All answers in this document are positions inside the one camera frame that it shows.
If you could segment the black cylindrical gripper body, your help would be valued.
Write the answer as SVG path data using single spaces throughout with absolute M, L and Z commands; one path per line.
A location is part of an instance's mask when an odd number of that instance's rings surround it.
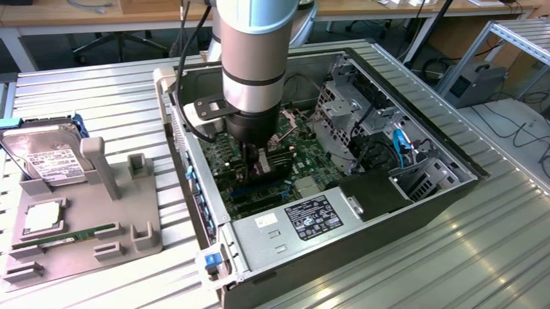
M 277 132 L 278 121 L 279 108 L 271 108 L 258 113 L 230 108 L 226 115 L 226 127 L 229 134 L 238 141 L 241 152 L 251 147 L 259 149 L 267 146 L 267 142 Z

